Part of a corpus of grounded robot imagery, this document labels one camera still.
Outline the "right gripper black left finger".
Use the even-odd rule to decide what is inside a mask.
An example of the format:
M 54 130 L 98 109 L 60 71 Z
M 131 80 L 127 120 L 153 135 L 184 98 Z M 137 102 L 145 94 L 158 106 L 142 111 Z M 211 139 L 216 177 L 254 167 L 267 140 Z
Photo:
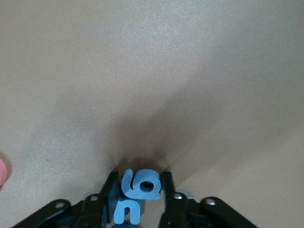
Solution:
M 114 216 L 120 195 L 119 172 L 111 172 L 99 193 L 72 205 L 54 200 L 32 213 L 15 228 L 105 228 Z

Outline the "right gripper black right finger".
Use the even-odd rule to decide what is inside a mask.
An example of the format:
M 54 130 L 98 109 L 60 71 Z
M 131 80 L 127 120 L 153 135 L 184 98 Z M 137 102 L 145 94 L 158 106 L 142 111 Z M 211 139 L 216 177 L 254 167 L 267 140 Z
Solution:
M 160 228 L 255 228 L 256 225 L 217 197 L 200 202 L 176 191 L 172 173 L 164 171 L 161 183 L 165 193 L 165 211 Z

